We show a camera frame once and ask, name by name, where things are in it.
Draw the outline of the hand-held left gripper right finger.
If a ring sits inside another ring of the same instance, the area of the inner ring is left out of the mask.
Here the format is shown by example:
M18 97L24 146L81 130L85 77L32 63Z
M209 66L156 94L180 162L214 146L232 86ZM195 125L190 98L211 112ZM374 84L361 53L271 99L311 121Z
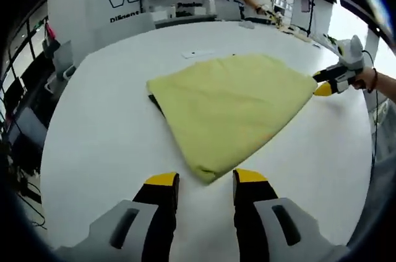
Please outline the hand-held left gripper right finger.
M317 220L278 197L258 172L233 170L233 204L240 261L339 261L349 252L323 237Z

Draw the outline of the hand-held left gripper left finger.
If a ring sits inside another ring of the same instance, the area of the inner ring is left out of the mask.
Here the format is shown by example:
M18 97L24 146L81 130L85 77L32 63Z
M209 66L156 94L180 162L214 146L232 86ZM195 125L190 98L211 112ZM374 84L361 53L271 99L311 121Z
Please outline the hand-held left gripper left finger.
M132 200L122 200L89 226L73 247L60 247L61 261L168 261L176 229L179 174L154 175Z

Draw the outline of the person's right hand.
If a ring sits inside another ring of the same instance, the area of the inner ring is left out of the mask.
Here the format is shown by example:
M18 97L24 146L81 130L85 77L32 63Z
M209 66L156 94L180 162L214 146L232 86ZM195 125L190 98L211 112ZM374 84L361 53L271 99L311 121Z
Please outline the person's right hand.
M356 75L353 87L358 89L368 89L372 90L374 85L374 80L376 78L376 70L374 68L364 68L359 74Z

